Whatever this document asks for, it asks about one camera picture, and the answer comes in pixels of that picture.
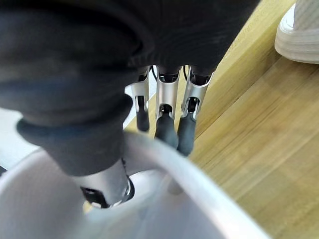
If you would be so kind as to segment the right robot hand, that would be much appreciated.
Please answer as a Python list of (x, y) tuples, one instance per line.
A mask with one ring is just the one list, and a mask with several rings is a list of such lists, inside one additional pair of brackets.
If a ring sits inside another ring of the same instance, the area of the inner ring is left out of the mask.
[(20, 112), (18, 133), (72, 177), (85, 198), (127, 201), (125, 87), (146, 76), (197, 83), (215, 71), (256, 0), (3, 0), (0, 105)]

